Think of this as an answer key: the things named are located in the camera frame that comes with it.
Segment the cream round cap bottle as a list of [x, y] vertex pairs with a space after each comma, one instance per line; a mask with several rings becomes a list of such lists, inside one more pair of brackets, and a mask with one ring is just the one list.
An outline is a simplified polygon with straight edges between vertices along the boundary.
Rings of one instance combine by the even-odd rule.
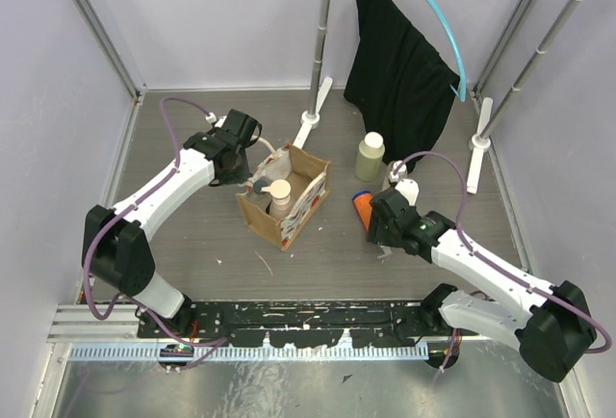
[[377, 132], [369, 132], [358, 145], [355, 161], [355, 176], [365, 182], [373, 181], [378, 173], [385, 153], [383, 137]]

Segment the black hanging cloth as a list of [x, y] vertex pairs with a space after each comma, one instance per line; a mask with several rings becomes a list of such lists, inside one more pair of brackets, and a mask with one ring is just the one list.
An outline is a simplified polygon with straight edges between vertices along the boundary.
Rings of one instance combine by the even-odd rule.
[[359, 44], [344, 98], [365, 130], [384, 141], [383, 162], [428, 151], [439, 140], [459, 76], [393, 0], [355, 0]]

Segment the beige pump dispenser bottle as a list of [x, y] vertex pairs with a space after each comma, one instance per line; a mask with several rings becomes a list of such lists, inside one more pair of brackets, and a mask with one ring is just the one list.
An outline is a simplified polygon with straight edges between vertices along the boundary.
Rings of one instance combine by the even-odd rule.
[[267, 191], [271, 195], [269, 214], [277, 221], [287, 217], [294, 206], [291, 184], [285, 179], [274, 180]]

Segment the grey cap small bottle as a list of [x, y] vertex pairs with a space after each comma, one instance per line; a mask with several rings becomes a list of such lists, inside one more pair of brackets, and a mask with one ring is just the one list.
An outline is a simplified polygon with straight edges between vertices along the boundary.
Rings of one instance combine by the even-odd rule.
[[249, 200], [262, 211], [267, 211], [271, 203], [271, 195], [267, 191], [269, 186], [270, 181], [267, 178], [259, 178], [249, 192]]

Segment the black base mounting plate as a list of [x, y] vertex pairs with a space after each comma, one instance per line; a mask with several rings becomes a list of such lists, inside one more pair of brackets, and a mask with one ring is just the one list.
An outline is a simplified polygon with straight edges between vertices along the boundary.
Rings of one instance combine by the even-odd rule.
[[413, 347], [429, 337], [448, 338], [452, 328], [429, 324], [417, 300], [195, 301], [164, 324], [197, 342], [224, 338], [237, 348]]

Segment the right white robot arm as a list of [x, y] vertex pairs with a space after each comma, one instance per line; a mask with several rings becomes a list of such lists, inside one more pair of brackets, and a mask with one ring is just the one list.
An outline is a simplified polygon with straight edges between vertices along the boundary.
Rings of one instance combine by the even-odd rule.
[[582, 290], [568, 280], [555, 285], [510, 265], [435, 211], [420, 215], [417, 195], [416, 188], [402, 184], [376, 195], [370, 202], [370, 240], [457, 274], [488, 297], [477, 300], [440, 285], [423, 300], [426, 330], [475, 332], [517, 351], [542, 378], [564, 380], [597, 339]]

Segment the orange bottle blue cap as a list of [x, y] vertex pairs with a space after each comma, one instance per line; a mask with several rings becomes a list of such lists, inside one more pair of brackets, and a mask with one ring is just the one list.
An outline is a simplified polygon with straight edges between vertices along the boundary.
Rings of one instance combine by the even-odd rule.
[[371, 206], [372, 198], [373, 198], [372, 193], [367, 190], [358, 192], [352, 197], [353, 206], [366, 231], [368, 231], [370, 228], [370, 223], [371, 223], [371, 218], [372, 218], [372, 206]]

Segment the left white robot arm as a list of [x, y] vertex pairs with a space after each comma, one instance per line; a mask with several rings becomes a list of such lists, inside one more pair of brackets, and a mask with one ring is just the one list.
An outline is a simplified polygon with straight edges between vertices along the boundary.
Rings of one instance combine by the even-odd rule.
[[85, 220], [84, 277], [95, 277], [152, 311], [171, 337], [188, 335], [196, 319], [192, 300], [160, 276], [150, 241], [169, 216], [204, 187], [245, 182], [246, 151], [262, 125], [230, 110], [207, 132], [179, 146], [173, 161], [137, 192], [111, 208], [92, 207]]

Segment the blue clothes hanger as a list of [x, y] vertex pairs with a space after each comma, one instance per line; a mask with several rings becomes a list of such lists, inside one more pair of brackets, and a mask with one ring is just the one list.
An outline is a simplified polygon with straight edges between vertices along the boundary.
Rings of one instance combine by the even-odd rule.
[[436, 3], [436, 1], [435, 0], [424, 0], [424, 1], [428, 5], [428, 7], [433, 11], [433, 13], [437, 17], [437, 19], [439, 20], [439, 23], [441, 24], [441, 26], [442, 26], [442, 28], [443, 28], [443, 30], [445, 32], [445, 35], [448, 38], [449, 45], [450, 45], [451, 51], [452, 51], [453, 56], [454, 56], [454, 60], [455, 60], [456, 65], [457, 65], [458, 76], [459, 76], [458, 85], [457, 85], [456, 88], [453, 85], [450, 85], [450, 88], [453, 91], [453, 93], [455, 94], [455, 96], [461, 102], [465, 102], [466, 99], [467, 99], [467, 91], [468, 91], [468, 87], [467, 87], [467, 74], [466, 74], [466, 68], [465, 68], [465, 65], [464, 65], [462, 54], [461, 54], [458, 42], [456, 40], [455, 34], [454, 34], [451, 26], [449, 25], [449, 22], [448, 22], [446, 16], [442, 12], [442, 10], [440, 9], [440, 7]]

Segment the clear amber liquid bottle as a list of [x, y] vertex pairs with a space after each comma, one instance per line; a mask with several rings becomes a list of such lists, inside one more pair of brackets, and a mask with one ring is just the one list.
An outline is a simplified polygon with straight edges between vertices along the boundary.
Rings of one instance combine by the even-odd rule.
[[401, 180], [408, 178], [406, 165], [401, 161], [392, 161], [388, 164], [385, 176], [381, 185], [381, 191], [393, 188]]

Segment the aluminium frame rail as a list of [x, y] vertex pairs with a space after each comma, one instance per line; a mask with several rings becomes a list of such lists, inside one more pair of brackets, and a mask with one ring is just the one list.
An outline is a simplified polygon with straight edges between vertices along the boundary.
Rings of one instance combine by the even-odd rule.
[[[471, 336], [480, 335], [466, 329], [460, 330], [462, 333]], [[103, 321], [96, 319], [84, 304], [62, 306], [57, 310], [49, 336], [53, 340], [146, 340], [178, 335], [166, 329], [162, 322], [156, 323], [151, 315], [135, 305], [120, 303], [114, 308], [111, 315]], [[447, 339], [443, 336], [427, 339], [430, 338]], [[182, 339], [196, 343], [207, 343], [197, 342], [191, 338]]]

